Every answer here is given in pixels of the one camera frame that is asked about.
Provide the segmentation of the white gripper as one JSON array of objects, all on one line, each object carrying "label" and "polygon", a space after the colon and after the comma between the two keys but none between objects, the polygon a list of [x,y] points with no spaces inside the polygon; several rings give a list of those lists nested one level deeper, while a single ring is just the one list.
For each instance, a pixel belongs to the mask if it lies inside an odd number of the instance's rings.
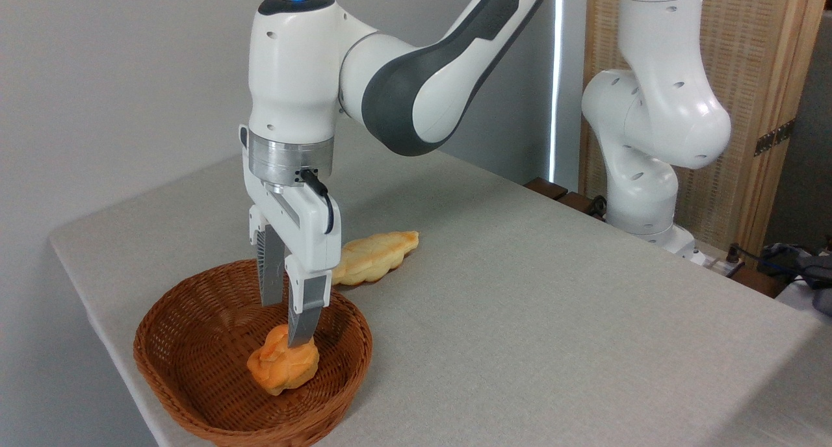
[{"label": "white gripper", "polygon": [[[330,304],[332,269],[341,260],[341,211],[332,194],[306,182],[331,175],[335,140],[283,143],[239,127],[250,243],[257,252],[261,305],[282,302],[283,271],[289,278],[287,346],[314,337],[320,314]],[[291,255],[285,258],[285,246]]]}]

